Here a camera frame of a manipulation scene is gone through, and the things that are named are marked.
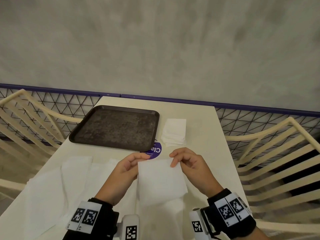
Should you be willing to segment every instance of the dark plastic tray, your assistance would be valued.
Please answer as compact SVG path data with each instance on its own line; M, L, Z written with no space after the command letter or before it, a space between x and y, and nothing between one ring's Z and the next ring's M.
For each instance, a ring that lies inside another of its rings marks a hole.
M74 143L145 152L155 142L159 113L153 110L99 105L69 135Z

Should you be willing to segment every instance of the tray rim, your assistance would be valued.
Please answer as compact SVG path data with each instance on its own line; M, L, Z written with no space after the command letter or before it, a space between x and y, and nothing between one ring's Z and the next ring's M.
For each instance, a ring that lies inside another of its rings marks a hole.
M129 147L110 147L107 145L96 145L93 143L80 143L80 142L76 142L75 141L75 136L77 135L77 133L79 132L79 130L83 127L83 125L90 119L90 117L99 109L111 109L111 110L120 110L120 111L127 111L127 112L136 112L136 113L146 113L146 114L153 114L156 117L156 122L155 122L155 127L154 127L154 132L152 135L152 139L150 142L150 145L148 146L148 149L143 148L142 150L136 150L135 148L129 148ZM109 147L109 148L117 148L117 149L124 149L124 150L130 150L130 151L140 151L140 152L145 152L150 150L155 142L156 139L156 133L157 133L157 129L158 129L158 124L159 124L159 117L160 114L155 111L155 110L148 110L148 109L139 109L139 108L128 108L128 107L119 107L119 106L110 106L110 105L97 105L94 106L92 109L90 109L90 111L84 116L84 118L82 119L82 121L80 123L78 123L76 125L76 127L70 132L69 134L69 141L75 144L83 144L83 145L93 145L93 146L102 146L102 147Z

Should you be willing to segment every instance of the gray wall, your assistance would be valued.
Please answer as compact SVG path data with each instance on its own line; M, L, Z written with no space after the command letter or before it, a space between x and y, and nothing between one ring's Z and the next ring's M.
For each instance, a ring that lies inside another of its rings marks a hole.
M320 111L320 0L0 0L0 82Z

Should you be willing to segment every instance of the purple sticker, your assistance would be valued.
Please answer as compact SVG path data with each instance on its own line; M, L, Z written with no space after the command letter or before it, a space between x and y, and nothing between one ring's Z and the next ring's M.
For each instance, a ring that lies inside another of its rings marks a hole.
M160 155L161 150L162 150L162 147L161 147L160 142L155 141L153 144L153 147L144 153L150 155L150 159L153 159L153 158L156 158Z

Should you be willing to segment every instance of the table surface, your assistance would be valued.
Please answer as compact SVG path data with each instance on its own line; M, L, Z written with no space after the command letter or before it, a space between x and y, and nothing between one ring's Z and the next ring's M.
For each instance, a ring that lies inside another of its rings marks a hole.
M168 118L186 119L186 147L200 154L206 160L215 178L220 184L237 192L246 201L238 173L234 166L227 142L225 140L217 113L213 106L180 104L119 97L102 97L97 105L110 105L137 109L155 110L160 114L156 140L161 142L162 129ZM157 159L168 158L169 154L180 146L166 147L161 142L162 151ZM52 155L38 174L62 165L70 156L93 156L94 163L105 163L110 158L121 160L132 151L74 144L66 139L60 148ZM207 205L206 197L201 194L189 181L187 201L195 201L200 207ZM1 239L23 239L25 196L21 193L0 217ZM62 226L54 226L38 239L62 239L66 230Z

